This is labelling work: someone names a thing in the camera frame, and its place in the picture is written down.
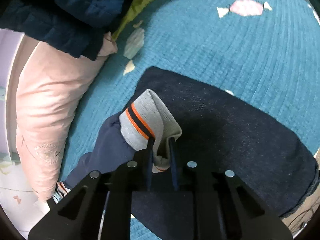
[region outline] metal screw head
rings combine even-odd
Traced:
[[[191,161],[191,162],[188,162],[188,163],[187,163],[187,166],[188,166],[189,168],[195,168],[195,167],[197,166],[197,163]]]
[[[91,179],[96,179],[99,176],[100,176],[100,172],[99,171],[91,171],[90,172],[90,178]]]
[[[135,161],[129,161],[127,165],[129,168],[134,168],[134,167],[137,167],[138,164]]]
[[[224,174],[229,178],[232,178],[235,175],[235,173],[232,170],[226,170]]]
[[[307,226],[307,223],[306,222],[303,222],[301,225],[300,225],[300,228],[303,229]]]

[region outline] black stripe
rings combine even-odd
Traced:
[[[131,105],[128,107],[129,115],[131,116],[132,120],[136,123],[136,125],[146,134],[146,136],[153,137],[149,130],[143,125],[143,123],[139,120],[139,118],[135,115],[134,111],[132,110]]]

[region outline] candy print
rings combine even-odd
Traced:
[[[236,0],[230,8],[217,7],[219,18],[224,17],[228,12],[233,12],[243,17],[261,15],[263,9],[272,11],[268,2],[261,4],[253,0]]]

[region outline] orange stripe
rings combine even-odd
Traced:
[[[65,194],[68,194],[67,190],[63,187],[61,182],[58,182],[58,186],[60,186],[60,188],[64,190]]]
[[[158,171],[166,171],[166,170],[162,170],[162,169],[158,168],[157,166],[155,166],[155,167],[156,167],[156,169],[157,169]]]
[[[60,182],[60,186],[65,190],[65,192],[68,194],[68,192],[67,192],[67,190],[66,190],[66,188],[65,188],[65,186],[63,185],[63,183],[62,182]]]
[[[125,110],[125,113],[130,121],[130,123],[134,126],[134,128],[147,140],[149,139],[149,137],[139,128],[139,126],[133,121],[133,119],[131,118],[128,108]]]
[[[140,114],[138,113],[137,109],[134,107],[133,103],[131,104],[131,108],[132,108],[132,111],[135,113],[135,115],[140,120],[140,122],[142,122],[142,124],[148,129],[148,131],[152,134],[153,138],[155,139],[156,137],[155,137],[155,134],[153,133],[152,129],[149,127],[149,125],[140,116]]]

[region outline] beige fabric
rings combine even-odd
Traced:
[[[316,160],[320,165],[320,149],[316,154]],[[292,234],[296,233],[303,222],[308,222],[320,204],[320,186],[309,197],[306,198],[302,206],[292,215],[283,219],[283,223],[289,227]]]
[[[104,46],[105,55],[117,51],[111,40]],[[106,58],[73,58],[40,42],[21,72],[16,96],[16,146],[23,171],[40,200],[50,198],[55,190],[79,99]]]

